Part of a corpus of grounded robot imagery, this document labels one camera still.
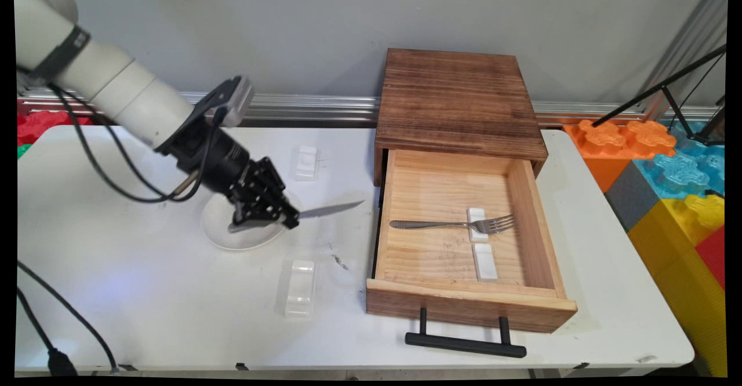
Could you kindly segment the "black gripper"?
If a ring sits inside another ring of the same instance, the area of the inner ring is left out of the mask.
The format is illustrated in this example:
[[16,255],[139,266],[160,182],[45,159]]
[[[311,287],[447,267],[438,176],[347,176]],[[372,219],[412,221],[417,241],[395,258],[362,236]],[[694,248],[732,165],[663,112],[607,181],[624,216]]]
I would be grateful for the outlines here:
[[190,174],[201,169],[201,184],[224,194],[234,206],[233,227],[265,227],[280,222],[286,228],[299,225],[299,211],[284,195],[286,188],[270,158],[253,161],[221,128],[211,139],[212,125],[204,118],[193,119],[155,149],[177,159],[178,169]]

